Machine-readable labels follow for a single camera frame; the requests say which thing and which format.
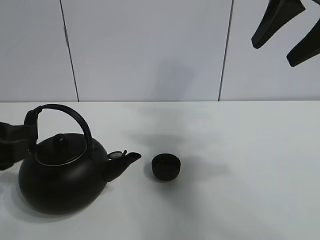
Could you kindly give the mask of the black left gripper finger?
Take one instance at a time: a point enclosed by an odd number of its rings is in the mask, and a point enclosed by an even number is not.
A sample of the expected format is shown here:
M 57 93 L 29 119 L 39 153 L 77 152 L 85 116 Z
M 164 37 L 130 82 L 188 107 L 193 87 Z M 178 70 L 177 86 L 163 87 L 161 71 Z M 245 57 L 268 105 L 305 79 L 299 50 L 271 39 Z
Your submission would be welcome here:
M 4 171 L 27 158 L 38 139 L 36 124 L 0 123 L 0 170 Z

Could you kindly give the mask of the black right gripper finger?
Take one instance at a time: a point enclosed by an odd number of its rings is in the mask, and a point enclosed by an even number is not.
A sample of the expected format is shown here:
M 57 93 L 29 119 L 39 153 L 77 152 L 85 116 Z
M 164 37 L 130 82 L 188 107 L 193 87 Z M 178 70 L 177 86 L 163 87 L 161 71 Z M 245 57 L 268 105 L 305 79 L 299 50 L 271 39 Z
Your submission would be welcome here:
M 295 67 L 320 53 L 320 25 L 315 24 L 309 33 L 287 54 L 291 67 Z
M 252 46 L 261 48 L 281 27 L 305 10 L 300 0 L 270 0 L 251 38 Z

